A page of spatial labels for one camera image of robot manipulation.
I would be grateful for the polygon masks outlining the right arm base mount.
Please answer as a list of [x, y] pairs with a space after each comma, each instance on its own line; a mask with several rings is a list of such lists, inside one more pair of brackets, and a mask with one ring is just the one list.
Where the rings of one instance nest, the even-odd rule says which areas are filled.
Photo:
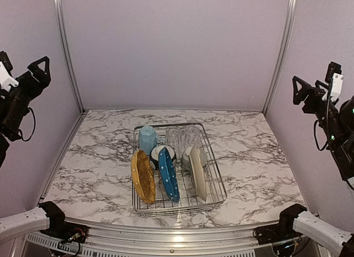
[[253, 230], [253, 237], [257, 239], [259, 245], [276, 243], [288, 239], [299, 239], [301, 236], [301, 233], [293, 230], [283, 234], [279, 231], [277, 224], [257, 227]]

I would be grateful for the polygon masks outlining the clear drinking glass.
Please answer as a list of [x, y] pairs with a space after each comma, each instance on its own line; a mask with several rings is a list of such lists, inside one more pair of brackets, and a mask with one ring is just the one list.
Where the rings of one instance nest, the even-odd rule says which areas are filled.
[[186, 148], [192, 146], [202, 147], [200, 129], [197, 126], [191, 125], [185, 128], [184, 145]]
[[166, 143], [171, 146], [176, 153], [181, 151], [182, 130], [179, 127], [169, 127], [166, 130]]

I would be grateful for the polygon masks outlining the dark blue white bowl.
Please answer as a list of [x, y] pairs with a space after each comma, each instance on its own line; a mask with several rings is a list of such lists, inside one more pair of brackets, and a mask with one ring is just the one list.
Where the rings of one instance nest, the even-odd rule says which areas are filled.
[[167, 145], [159, 145], [156, 146], [152, 149], [151, 153], [150, 153], [150, 158], [149, 158], [149, 162], [150, 162], [150, 166], [152, 169], [158, 171], [159, 170], [159, 152], [163, 149], [166, 148], [169, 151], [171, 160], [173, 162], [173, 165], [176, 166], [176, 153], [174, 151], [174, 149], [170, 146]]

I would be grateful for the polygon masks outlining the light blue ceramic mug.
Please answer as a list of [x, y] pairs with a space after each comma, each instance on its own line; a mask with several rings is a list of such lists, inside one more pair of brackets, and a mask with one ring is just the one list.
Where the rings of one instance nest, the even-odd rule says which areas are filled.
[[152, 126], [143, 126], [139, 130], [139, 148], [150, 155], [153, 148], [157, 145], [157, 134]]

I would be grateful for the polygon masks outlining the aluminium frame post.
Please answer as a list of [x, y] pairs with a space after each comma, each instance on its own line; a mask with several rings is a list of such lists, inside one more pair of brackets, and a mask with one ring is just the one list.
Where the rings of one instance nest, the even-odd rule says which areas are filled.
[[280, 41], [279, 52], [275, 62], [275, 67], [273, 70], [267, 96], [263, 104], [262, 113], [264, 116], [267, 116], [269, 113], [270, 107], [272, 105], [272, 101], [274, 99], [274, 95], [276, 93], [276, 88], [280, 80], [283, 64], [285, 61], [285, 56], [289, 47], [291, 33], [294, 26], [296, 4], [297, 4], [297, 0], [288, 0], [287, 13], [285, 16], [285, 23], [284, 23], [282, 38]]
[[76, 80], [74, 65], [72, 63], [70, 46], [69, 46], [69, 41], [68, 41], [66, 27], [65, 27], [63, 1], [62, 0], [53, 0], [53, 1], [54, 1], [54, 8], [55, 8], [55, 13], [56, 13], [56, 18], [57, 18], [57, 23], [59, 28], [61, 47], [63, 49], [63, 55], [64, 55], [65, 65], [67, 68], [70, 84], [74, 94], [76, 106], [80, 114], [83, 114], [85, 113], [85, 108], [82, 102], [79, 86]]

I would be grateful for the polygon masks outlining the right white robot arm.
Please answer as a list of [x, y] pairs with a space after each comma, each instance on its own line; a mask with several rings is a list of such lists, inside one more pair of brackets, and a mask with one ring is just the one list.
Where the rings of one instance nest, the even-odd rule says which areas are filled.
[[[353, 100], [347, 100], [340, 109], [336, 108], [342, 82], [343, 75], [333, 73], [319, 88], [294, 76], [293, 103], [303, 102], [303, 111], [316, 115], [341, 177], [349, 183], [353, 179]], [[279, 239], [286, 239], [297, 232], [314, 240], [334, 256], [353, 256], [353, 233], [317, 218], [300, 204], [283, 210], [274, 229], [274, 235]]]

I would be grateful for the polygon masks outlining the blue polka dot plate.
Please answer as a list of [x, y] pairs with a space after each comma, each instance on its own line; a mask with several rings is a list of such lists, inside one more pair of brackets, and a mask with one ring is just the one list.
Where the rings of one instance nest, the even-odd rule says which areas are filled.
[[160, 176], [168, 198], [172, 202], [179, 202], [180, 195], [175, 168], [170, 153], [166, 147], [163, 147], [158, 153], [158, 164]]

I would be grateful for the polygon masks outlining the beige ceramic plate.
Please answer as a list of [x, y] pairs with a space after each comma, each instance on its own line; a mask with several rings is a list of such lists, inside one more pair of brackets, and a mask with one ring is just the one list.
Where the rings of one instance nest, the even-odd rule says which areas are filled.
[[189, 160], [193, 173], [196, 194], [205, 202], [207, 201], [207, 191], [204, 177], [204, 169], [201, 165], [200, 153], [195, 145], [193, 145], [191, 148], [191, 151], [189, 153]]

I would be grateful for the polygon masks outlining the right aluminium frame post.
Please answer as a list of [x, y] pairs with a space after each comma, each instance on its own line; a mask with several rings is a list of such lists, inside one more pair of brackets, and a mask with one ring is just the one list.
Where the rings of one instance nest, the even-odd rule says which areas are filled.
[[294, 26], [296, 4], [297, 4], [297, 0], [288, 0], [287, 13], [285, 16], [285, 23], [284, 23], [282, 38], [280, 41], [279, 52], [275, 62], [275, 67], [273, 70], [267, 96], [263, 104], [262, 113], [264, 116], [267, 116], [269, 113], [270, 107], [272, 105], [272, 101], [274, 99], [274, 95], [276, 93], [276, 88], [280, 80], [283, 64], [285, 61], [285, 56], [289, 47], [291, 33]]

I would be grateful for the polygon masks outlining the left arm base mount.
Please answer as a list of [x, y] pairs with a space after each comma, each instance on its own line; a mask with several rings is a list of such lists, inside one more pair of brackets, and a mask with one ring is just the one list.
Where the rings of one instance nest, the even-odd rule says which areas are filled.
[[[86, 241], [88, 230], [89, 228], [86, 225], [64, 222], [60, 227], [48, 228], [46, 230], [41, 230], [40, 232], [50, 237], [61, 239], [64, 243], [74, 241], [83, 244]], [[76, 234], [79, 234], [80, 236], [76, 239], [69, 240]]]

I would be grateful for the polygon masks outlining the yellow polka dot plate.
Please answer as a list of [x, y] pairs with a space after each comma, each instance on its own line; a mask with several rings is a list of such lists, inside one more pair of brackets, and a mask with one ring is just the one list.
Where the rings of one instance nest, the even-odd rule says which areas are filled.
[[146, 204], [155, 202], [155, 181], [149, 158], [138, 149], [131, 159], [132, 181], [138, 197]]

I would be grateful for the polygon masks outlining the left aluminium frame post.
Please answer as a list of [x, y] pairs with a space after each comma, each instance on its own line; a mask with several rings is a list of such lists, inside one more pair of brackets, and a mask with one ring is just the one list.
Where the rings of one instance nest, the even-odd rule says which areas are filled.
[[79, 86], [76, 80], [74, 65], [72, 63], [70, 46], [69, 46], [69, 41], [68, 41], [66, 27], [65, 27], [63, 1], [62, 0], [53, 0], [53, 1], [54, 1], [54, 8], [55, 8], [55, 13], [56, 13], [56, 18], [57, 18], [57, 23], [59, 28], [61, 47], [63, 49], [63, 55], [64, 55], [65, 65], [67, 68], [70, 84], [74, 94], [76, 106], [80, 114], [83, 114], [85, 113], [85, 108], [82, 102]]

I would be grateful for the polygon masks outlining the front aluminium table rail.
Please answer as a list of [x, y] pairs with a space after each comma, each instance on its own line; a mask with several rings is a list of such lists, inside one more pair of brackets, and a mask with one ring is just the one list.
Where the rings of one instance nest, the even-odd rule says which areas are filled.
[[33, 232], [15, 239], [9, 256], [331, 256], [305, 236], [260, 245], [259, 224], [172, 229], [80, 223], [88, 228], [84, 243], [60, 244]]

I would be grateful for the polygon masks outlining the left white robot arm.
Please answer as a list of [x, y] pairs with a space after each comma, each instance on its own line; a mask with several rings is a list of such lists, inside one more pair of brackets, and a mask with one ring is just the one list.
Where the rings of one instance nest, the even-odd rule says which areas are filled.
[[[1, 163], [6, 158], [9, 143], [25, 139], [20, 129], [23, 118], [34, 114], [29, 104], [51, 82], [50, 59], [44, 56], [28, 65], [27, 71], [12, 77], [13, 65], [6, 52], [1, 51]], [[1, 219], [1, 243], [31, 232], [49, 230], [64, 238], [70, 232], [64, 212], [53, 202], [39, 203], [26, 212]]]

